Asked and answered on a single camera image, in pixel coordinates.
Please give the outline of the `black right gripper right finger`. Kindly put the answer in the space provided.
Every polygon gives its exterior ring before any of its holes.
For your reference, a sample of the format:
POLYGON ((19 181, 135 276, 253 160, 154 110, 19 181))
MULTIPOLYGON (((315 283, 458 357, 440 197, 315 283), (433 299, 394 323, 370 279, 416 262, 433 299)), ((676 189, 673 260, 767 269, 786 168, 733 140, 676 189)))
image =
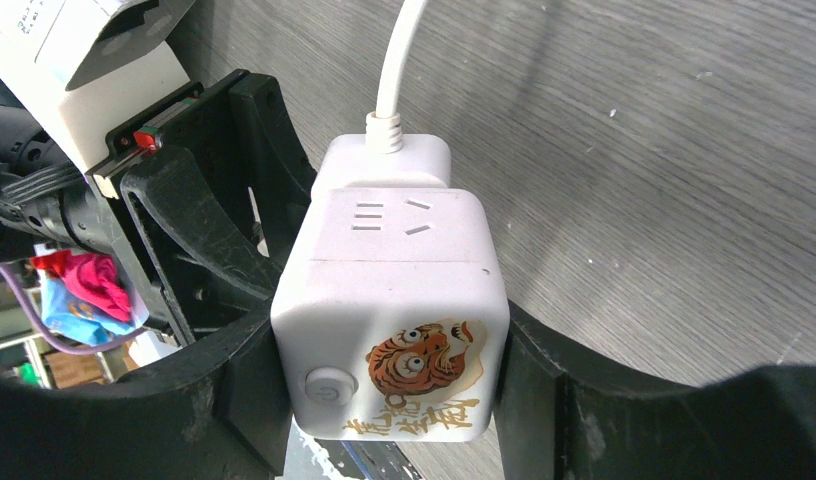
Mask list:
POLYGON ((816 479, 816 366, 702 387, 511 309, 494 420, 508 479, 816 479))

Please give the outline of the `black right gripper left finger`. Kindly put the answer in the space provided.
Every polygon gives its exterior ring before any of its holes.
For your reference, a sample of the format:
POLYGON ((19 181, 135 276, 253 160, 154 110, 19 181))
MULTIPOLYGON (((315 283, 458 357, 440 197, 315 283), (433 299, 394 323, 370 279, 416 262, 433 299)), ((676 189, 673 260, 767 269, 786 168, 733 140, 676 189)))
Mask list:
POLYGON ((272 479, 291 417, 263 303, 112 384, 0 378, 0 479, 272 479))

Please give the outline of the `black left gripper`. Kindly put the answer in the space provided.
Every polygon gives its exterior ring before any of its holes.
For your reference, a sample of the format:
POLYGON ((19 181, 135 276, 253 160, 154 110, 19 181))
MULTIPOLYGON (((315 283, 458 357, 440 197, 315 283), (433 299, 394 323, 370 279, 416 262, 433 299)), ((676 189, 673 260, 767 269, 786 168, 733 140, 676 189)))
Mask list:
POLYGON ((106 144, 89 185, 153 328, 189 345, 273 296, 316 177, 277 78, 188 82, 106 144))

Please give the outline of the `white tiger cube socket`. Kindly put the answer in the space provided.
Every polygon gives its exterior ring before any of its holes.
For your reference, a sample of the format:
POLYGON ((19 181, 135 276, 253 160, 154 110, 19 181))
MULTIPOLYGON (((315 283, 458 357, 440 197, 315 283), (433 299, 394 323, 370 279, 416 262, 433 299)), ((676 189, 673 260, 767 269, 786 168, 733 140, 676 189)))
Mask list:
POLYGON ((305 216, 270 315, 307 434, 466 442, 487 429, 510 310, 474 194, 325 192, 305 216))

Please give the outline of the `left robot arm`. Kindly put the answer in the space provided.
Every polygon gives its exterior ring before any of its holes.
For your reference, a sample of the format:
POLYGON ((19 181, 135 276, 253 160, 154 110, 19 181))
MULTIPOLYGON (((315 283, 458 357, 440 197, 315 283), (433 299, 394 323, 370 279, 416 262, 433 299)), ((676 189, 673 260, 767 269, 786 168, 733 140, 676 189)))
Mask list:
POLYGON ((0 106, 0 262, 51 241, 113 256, 182 345, 269 299, 315 169, 278 80, 189 81, 103 129, 81 172, 23 108, 0 106))

